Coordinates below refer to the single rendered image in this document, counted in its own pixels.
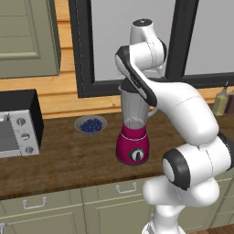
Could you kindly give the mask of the magenta blender with clear jar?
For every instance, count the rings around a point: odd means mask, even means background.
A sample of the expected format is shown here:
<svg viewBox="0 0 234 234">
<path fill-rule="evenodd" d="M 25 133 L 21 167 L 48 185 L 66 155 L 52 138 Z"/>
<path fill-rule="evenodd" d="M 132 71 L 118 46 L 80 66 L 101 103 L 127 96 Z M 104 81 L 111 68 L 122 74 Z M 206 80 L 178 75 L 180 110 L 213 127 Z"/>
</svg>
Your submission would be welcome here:
<svg viewBox="0 0 234 234">
<path fill-rule="evenodd" d="M 157 112 L 144 101 L 130 81 L 124 79 L 121 92 L 122 130 L 117 138 L 115 154 L 126 165 L 142 165 L 149 158 L 150 144 L 146 132 L 147 119 Z"/>
</svg>

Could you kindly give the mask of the blueberries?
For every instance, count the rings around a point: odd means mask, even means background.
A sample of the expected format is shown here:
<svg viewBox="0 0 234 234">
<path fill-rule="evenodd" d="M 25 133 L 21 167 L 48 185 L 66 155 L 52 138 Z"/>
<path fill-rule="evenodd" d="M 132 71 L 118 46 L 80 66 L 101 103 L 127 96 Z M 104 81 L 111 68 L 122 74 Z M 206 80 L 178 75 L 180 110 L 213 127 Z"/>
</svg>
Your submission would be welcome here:
<svg viewBox="0 0 234 234">
<path fill-rule="evenodd" d="M 102 122 L 96 118 L 88 119 L 81 126 L 80 129 L 85 133 L 96 133 L 102 127 Z"/>
</svg>

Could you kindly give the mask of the silver and black toaster oven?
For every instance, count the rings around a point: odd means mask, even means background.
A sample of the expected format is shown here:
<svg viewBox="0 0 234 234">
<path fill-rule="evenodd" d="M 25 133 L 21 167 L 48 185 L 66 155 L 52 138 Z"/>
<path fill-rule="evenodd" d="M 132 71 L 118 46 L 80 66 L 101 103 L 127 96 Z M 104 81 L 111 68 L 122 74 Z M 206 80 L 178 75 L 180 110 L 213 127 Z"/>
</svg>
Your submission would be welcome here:
<svg viewBox="0 0 234 234">
<path fill-rule="evenodd" d="M 18 118 L 26 123 L 19 126 Z M 0 158 L 37 155 L 44 130 L 43 118 L 36 90 L 0 91 Z M 30 138 L 23 140 L 22 133 Z M 32 154 L 26 152 L 31 146 Z"/>
</svg>

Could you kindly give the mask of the yellow oil bottle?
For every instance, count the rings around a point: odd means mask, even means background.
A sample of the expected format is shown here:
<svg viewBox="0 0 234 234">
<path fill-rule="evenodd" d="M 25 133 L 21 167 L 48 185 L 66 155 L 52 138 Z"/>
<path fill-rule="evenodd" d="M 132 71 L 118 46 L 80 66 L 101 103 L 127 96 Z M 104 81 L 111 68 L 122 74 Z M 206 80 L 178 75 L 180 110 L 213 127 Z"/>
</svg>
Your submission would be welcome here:
<svg viewBox="0 0 234 234">
<path fill-rule="evenodd" d="M 216 99 L 212 108 L 212 111 L 216 116 L 221 116 L 224 114 L 224 111 L 225 111 L 225 108 L 227 106 L 228 99 L 229 99 L 229 96 L 227 93 L 228 86 L 229 86 L 229 83 L 226 82 L 222 91 L 216 95 Z"/>
</svg>

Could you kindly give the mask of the olive green wall cupboard door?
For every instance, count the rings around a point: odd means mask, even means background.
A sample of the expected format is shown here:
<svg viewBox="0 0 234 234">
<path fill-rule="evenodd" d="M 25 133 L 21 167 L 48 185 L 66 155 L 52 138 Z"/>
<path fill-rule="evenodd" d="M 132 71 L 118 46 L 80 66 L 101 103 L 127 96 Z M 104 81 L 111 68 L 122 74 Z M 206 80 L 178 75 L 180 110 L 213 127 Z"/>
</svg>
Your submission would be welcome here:
<svg viewBox="0 0 234 234">
<path fill-rule="evenodd" d="M 0 0 L 0 79 L 57 76 L 61 52 L 54 0 Z"/>
</svg>

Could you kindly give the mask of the dark red bottle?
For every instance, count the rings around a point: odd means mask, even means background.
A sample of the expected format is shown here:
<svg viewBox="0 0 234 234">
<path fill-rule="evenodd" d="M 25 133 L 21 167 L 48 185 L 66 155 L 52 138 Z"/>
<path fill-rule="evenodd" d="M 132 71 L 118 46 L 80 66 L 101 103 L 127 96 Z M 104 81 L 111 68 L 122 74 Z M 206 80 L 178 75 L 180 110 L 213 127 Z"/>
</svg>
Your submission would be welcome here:
<svg viewBox="0 0 234 234">
<path fill-rule="evenodd" d="M 234 90 L 229 93 L 229 100 L 225 110 L 226 114 L 234 113 Z"/>
</svg>

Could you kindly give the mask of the black framed window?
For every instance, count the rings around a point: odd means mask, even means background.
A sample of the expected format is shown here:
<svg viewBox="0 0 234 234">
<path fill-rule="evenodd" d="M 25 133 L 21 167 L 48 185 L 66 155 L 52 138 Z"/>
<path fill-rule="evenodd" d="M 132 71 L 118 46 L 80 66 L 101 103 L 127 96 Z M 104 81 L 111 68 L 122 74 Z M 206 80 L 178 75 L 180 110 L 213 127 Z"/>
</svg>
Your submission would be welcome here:
<svg viewBox="0 0 234 234">
<path fill-rule="evenodd" d="M 69 0 L 69 14 L 73 42 L 73 54 L 76 70 L 77 93 L 80 98 L 118 95 L 119 79 L 97 81 L 97 70 L 94 61 L 98 60 L 105 72 L 107 63 L 114 61 L 115 52 L 103 48 L 101 54 L 93 51 L 94 16 L 99 16 L 101 22 L 101 40 L 110 44 L 107 38 L 109 32 L 117 31 L 114 18 L 122 19 L 133 11 L 127 4 L 138 4 L 145 0 Z M 172 8 L 165 11 L 172 15 L 169 21 L 170 41 L 167 47 L 169 61 L 165 66 L 165 75 L 161 82 L 181 81 L 199 89 L 216 88 L 226 84 L 234 86 L 234 70 L 231 72 L 186 75 L 186 60 L 190 47 L 192 31 L 199 0 L 171 0 Z"/>
</svg>

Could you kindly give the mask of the grey bowl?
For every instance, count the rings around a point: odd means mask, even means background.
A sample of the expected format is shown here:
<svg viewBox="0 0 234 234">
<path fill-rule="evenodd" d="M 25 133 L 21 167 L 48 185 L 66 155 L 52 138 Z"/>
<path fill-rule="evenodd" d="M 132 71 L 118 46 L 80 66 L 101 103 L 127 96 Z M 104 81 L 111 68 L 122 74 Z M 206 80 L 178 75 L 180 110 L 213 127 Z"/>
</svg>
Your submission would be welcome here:
<svg viewBox="0 0 234 234">
<path fill-rule="evenodd" d="M 102 122 L 102 127 L 101 129 L 96 132 L 96 133 L 85 133 L 83 132 L 81 129 L 80 129 L 80 126 L 85 122 L 87 121 L 88 119 L 98 119 Z M 100 115 L 86 115 L 86 116 L 82 116 L 82 117 L 79 117 L 75 122 L 74 122 L 74 127 L 77 131 L 81 132 L 81 133 L 85 133 L 87 135 L 95 135 L 97 133 L 100 133 L 102 130 L 104 130 L 107 126 L 107 121 Z"/>
</svg>

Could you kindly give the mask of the olive green drawer front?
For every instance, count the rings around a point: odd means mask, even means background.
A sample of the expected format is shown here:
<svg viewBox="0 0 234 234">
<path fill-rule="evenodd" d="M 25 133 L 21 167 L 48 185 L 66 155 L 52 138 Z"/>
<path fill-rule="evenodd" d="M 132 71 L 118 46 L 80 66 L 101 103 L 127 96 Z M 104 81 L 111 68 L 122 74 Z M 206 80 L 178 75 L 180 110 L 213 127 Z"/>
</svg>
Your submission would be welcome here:
<svg viewBox="0 0 234 234">
<path fill-rule="evenodd" d="M 82 201 L 84 203 L 90 203 L 90 202 L 96 202 L 112 198 L 141 195 L 143 191 L 143 184 L 146 180 L 149 180 L 149 177 L 105 184 L 105 185 L 84 187 L 81 189 Z M 120 195 L 115 189 L 116 185 L 124 185 L 130 187 L 132 186 L 133 182 L 137 184 L 137 190 L 134 193 Z"/>
<path fill-rule="evenodd" d="M 43 208 L 24 210 L 22 201 L 41 200 L 42 197 L 47 197 L 48 202 Z M 64 190 L 54 193 L 41 194 L 31 197 L 20 197 L 7 200 L 0 200 L 0 216 L 11 216 L 15 214 L 25 214 L 28 212 L 37 212 L 41 210 L 49 210 L 57 207 L 67 207 L 71 205 L 79 205 L 82 203 L 80 189 Z"/>
</svg>

